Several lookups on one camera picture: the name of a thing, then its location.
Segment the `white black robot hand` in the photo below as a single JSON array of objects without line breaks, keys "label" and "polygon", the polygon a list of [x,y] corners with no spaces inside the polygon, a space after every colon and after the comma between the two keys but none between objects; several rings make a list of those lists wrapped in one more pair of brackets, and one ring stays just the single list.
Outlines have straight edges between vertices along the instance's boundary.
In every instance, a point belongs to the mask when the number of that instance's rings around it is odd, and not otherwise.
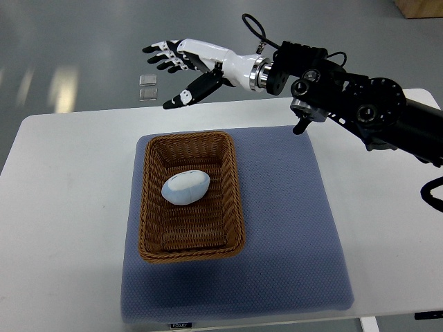
[{"label": "white black robot hand", "polygon": [[147,54],[160,52],[147,60],[149,64],[163,61],[156,66],[157,69],[167,69],[169,73],[198,69],[204,72],[180,94],[164,102],[164,109],[177,109],[202,101],[223,85],[224,78],[233,86],[262,91],[266,79],[262,79],[261,74],[271,68],[271,60],[259,54],[237,55],[231,49],[196,39],[160,41],[142,51]]}]

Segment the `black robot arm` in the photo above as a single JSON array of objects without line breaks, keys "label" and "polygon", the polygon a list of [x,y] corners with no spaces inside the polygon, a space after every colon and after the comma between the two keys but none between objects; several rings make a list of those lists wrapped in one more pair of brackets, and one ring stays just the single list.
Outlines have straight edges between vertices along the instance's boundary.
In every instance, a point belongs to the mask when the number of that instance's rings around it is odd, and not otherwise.
[{"label": "black robot arm", "polygon": [[324,48],[284,42],[272,58],[195,39],[162,41],[145,48],[149,63],[170,73],[196,70],[200,76],[163,105],[190,106],[223,85],[279,95],[289,78],[293,128],[331,119],[358,137],[367,150],[400,149],[423,163],[442,166],[442,112],[409,100],[398,83],[348,73]]}]

